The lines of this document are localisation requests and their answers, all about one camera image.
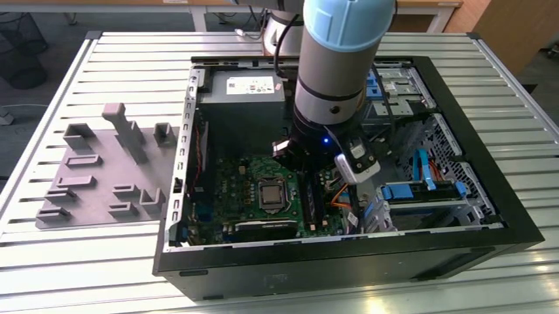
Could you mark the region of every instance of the wooden desk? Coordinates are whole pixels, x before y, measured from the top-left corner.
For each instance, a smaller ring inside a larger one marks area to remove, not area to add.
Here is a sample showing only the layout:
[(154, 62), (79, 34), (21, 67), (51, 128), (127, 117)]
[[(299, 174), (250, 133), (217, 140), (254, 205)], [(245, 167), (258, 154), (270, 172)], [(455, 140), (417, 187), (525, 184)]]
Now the wooden desk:
[[(441, 33), (462, 0), (399, 0), (399, 15), (425, 16), (427, 33)], [(0, 12), (189, 12), (197, 31), (207, 31), (206, 13), (249, 12), (229, 0), (0, 0)]]
[(520, 74), (559, 31), (558, 0), (465, 0), (447, 33), (478, 33), (501, 61)]

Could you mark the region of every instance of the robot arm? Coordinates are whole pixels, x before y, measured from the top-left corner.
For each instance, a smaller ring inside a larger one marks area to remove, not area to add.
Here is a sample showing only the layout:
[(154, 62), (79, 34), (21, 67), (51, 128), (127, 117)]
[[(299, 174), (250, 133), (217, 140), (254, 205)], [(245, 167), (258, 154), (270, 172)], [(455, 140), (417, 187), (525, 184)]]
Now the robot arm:
[[(275, 143), (275, 158), (294, 170), (335, 161), (349, 184), (381, 169), (359, 124), (381, 38), (389, 31), (397, 0), (306, 0), (294, 128)], [(302, 1), (242, 0), (299, 12)]]

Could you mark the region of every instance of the aluminum slotted table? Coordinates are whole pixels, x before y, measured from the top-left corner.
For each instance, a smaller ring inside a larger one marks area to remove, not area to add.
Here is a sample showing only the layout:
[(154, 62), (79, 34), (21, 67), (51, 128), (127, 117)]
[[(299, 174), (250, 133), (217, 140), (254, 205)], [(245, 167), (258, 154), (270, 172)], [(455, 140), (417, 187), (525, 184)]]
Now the aluminum slotted table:
[(195, 304), (151, 275), (158, 221), (39, 231), (69, 124), (113, 128), (123, 102), (142, 128), (179, 126), (193, 56), (262, 55), (234, 33), (90, 34), (0, 197), (0, 311), (105, 313), (557, 313), (559, 131), (484, 41), (464, 34), (385, 36), (381, 55), (430, 56), (546, 242), (443, 281)]

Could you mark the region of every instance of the floor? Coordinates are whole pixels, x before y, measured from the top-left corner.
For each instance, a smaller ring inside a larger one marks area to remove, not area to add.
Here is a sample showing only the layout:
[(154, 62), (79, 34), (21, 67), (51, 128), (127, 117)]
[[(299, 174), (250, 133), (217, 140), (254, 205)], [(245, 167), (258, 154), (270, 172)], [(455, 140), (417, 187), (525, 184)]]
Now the floor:
[[(17, 104), (47, 105), (50, 103), (90, 30), (194, 31), (193, 18), (187, 13), (85, 13), (78, 15), (79, 23), (75, 26), (67, 25), (62, 14), (34, 14), (34, 17), (50, 43), (50, 49), (39, 57), (50, 78), (42, 86), (26, 91), (13, 89), (0, 80), (0, 106)], [(230, 23), (221, 24), (218, 17), (207, 14), (209, 31), (233, 31), (246, 23), (249, 18), (249, 14), (238, 14), (233, 18), (226, 17)], [(251, 27), (255, 27), (253, 21), (245, 29)], [(518, 78), (524, 84), (538, 84), (533, 96), (556, 123), (559, 124), (559, 106), (557, 105), (557, 97), (559, 97), (559, 58), (550, 60), (545, 53), (538, 54)], [(45, 112), (45, 108), (38, 106), (9, 107), (7, 109), (17, 121), (11, 126), (0, 127), (0, 190), (6, 183), (2, 177), (9, 176), (13, 172)]]
[(524, 84), (538, 84), (533, 97), (559, 125), (559, 56), (549, 59), (541, 52), (518, 75), (518, 80)]

